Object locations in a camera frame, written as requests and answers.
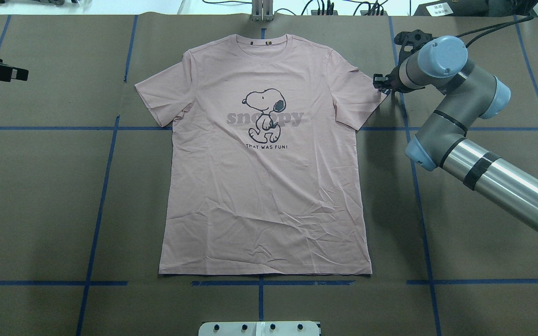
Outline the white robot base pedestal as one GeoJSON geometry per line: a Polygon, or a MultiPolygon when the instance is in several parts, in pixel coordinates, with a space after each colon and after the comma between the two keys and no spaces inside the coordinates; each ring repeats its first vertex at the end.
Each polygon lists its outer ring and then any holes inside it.
{"type": "Polygon", "coordinates": [[[314,321],[205,322],[199,336],[320,336],[322,328],[314,321]]]}

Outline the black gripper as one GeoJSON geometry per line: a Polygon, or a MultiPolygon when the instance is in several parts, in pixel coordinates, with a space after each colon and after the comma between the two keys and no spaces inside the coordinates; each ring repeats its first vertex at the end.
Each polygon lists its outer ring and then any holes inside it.
{"type": "Polygon", "coordinates": [[[425,33],[422,30],[399,32],[394,37],[394,44],[401,47],[398,53],[398,65],[387,75],[374,74],[372,83],[375,89],[384,94],[410,93],[424,89],[424,86],[420,86],[408,78],[402,64],[433,40],[432,34],[425,33]]]}

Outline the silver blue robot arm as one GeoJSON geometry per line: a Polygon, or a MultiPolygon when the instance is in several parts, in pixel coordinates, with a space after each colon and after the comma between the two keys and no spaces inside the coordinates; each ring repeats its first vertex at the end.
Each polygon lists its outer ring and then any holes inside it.
{"type": "Polygon", "coordinates": [[[410,93],[432,86],[444,96],[410,139],[406,156],[427,171],[442,168],[538,232],[538,179],[467,135],[477,119],[507,106],[510,88],[471,60],[459,37],[417,29],[393,40],[401,47],[399,63],[390,74],[375,74],[374,87],[410,93]]]}

